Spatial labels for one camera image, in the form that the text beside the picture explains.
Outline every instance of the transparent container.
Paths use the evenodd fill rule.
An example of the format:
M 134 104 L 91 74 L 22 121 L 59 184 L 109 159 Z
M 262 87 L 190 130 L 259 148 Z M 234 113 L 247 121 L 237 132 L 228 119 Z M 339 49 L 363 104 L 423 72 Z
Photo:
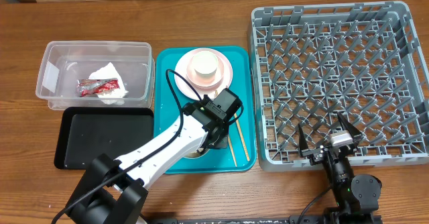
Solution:
M 128 93 L 123 98 L 77 97 L 77 80 L 87 79 L 91 73 L 110 62 L 121 76 Z M 154 60 L 148 43 L 50 42 L 40 66 L 36 95 L 48 100 L 48 106 L 53 110 L 67 107 L 150 107 L 154 72 Z

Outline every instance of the candy wrapper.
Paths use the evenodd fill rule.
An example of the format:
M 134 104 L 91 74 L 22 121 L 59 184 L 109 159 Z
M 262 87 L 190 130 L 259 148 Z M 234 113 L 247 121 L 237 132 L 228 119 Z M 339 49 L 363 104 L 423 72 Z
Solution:
M 118 88 L 119 83 L 117 78 L 103 80 L 81 79 L 78 80 L 76 92 L 79 97 L 85 97 L 89 94 L 103 93 Z

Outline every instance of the gray dish rack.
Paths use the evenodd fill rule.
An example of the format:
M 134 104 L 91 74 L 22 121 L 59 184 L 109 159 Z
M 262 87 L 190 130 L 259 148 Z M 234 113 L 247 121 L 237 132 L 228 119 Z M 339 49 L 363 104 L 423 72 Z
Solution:
M 260 7 L 251 20 L 264 170 L 317 168 L 298 155 L 297 126 L 313 148 L 338 112 L 364 135 L 352 165 L 429 162 L 429 74 L 404 2 Z

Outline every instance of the plastic crate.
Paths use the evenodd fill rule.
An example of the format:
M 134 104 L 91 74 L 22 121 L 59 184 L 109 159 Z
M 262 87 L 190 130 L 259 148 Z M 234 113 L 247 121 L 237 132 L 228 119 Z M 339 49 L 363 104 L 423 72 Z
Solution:
M 313 148 L 339 130 L 337 112 L 364 135 L 352 165 L 429 162 L 429 74 L 405 3 L 260 7 L 251 20 L 264 170 L 317 168 L 299 158 L 297 126 Z

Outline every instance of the teal tray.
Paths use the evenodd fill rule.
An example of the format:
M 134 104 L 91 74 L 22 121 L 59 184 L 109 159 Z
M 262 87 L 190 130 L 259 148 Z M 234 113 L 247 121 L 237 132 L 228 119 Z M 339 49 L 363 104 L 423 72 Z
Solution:
M 188 159 L 182 158 L 174 164 L 167 174 L 191 174 L 191 173 L 215 173 L 246 171 L 250 169 L 256 161 L 256 138 L 255 120 L 253 116 L 253 94 L 250 75 L 249 55 L 238 46 L 209 47 L 224 54 L 233 67 L 233 81 L 229 87 L 243 102 L 244 112 L 239 118 L 241 131 L 249 152 L 248 162 L 244 153 L 237 126 L 232 124 L 229 127 L 231 143 L 233 145 L 237 167 L 234 165 L 229 148 L 221 150 L 209 150 L 205 155 Z M 155 119 L 154 136 L 166 130 L 179 116 L 173 95 L 167 85 L 166 70 L 175 69 L 179 59 L 185 53 L 196 48 L 169 48 L 164 50 L 156 60 L 156 82 L 155 82 Z M 180 103 L 185 105 L 193 101 L 183 95 L 176 86 L 174 75 L 172 74 L 173 88 L 179 98 Z

